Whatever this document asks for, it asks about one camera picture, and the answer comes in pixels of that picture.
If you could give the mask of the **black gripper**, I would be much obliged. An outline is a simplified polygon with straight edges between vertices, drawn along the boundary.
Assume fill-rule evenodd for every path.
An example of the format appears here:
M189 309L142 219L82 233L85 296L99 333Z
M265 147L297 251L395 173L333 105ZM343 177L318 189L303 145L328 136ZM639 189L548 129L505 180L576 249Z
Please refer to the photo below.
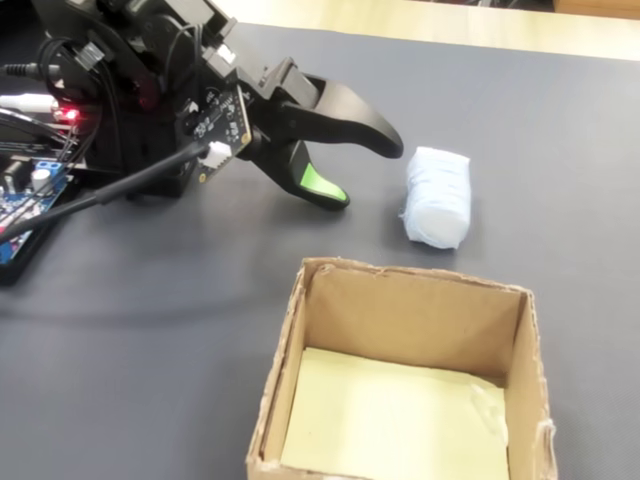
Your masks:
M328 211L350 204L348 194L324 178L303 140L355 144L391 159L404 153L397 130L350 87L310 75L290 57L253 80L239 69L248 132L235 151L285 192Z

